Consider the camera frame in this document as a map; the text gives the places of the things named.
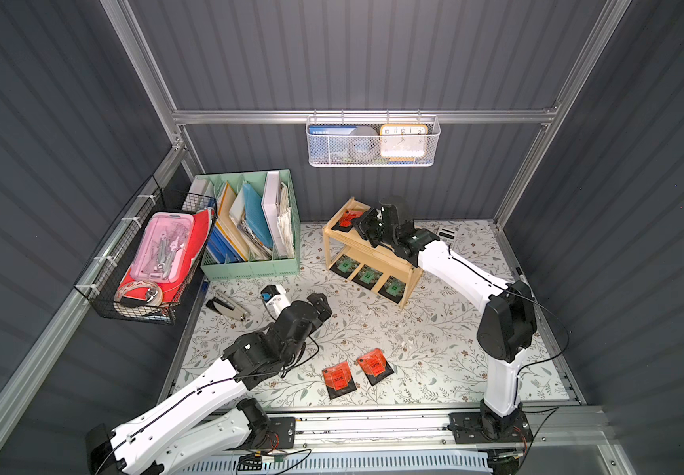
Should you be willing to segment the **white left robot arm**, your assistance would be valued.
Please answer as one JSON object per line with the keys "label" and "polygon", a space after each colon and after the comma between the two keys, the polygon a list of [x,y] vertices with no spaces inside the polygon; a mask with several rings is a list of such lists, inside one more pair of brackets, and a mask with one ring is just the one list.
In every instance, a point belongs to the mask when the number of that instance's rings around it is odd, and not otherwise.
{"label": "white left robot arm", "polygon": [[306,342],[332,316],[327,297],[290,301],[280,286],[262,296],[274,321],[237,338],[207,370],[146,413],[86,435],[92,474],[173,474],[215,453],[269,439],[271,422],[248,393],[300,366]]}

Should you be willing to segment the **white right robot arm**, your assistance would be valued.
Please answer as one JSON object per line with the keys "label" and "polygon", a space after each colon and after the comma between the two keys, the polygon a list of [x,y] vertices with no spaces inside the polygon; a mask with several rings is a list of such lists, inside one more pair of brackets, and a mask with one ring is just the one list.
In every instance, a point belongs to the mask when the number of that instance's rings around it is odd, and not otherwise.
{"label": "white right robot arm", "polygon": [[355,218],[353,227],[372,247],[382,245],[438,277],[481,312],[477,341],[488,356],[482,411],[499,422],[516,415],[520,410],[518,373],[537,332],[530,287],[483,271],[439,235],[417,227],[399,197],[384,200]]}

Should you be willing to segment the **green tea bag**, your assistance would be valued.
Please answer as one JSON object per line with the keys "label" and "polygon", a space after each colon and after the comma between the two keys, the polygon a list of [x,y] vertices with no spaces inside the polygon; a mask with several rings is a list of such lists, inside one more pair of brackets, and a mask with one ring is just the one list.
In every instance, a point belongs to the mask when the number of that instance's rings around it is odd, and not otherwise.
{"label": "green tea bag", "polygon": [[340,257],[332,263],[330,270],[342,278],[348,279],[359,266],[360,263],[355,258],[349,255],[340,255]]}
{"label": "green tea bag", "polygon": [[381,273],[381,271],[369,265],[363,265],[353,277],[353,282],[367,290],[372,290],[382,276],[383,273]]}
{"label": "green tea bag", "polygon": [[395,304],[399,304],[405,296],[405,290],[407,290],[407,283],[397,279],[397,277],[390,276],[379,289],[378,294]]}

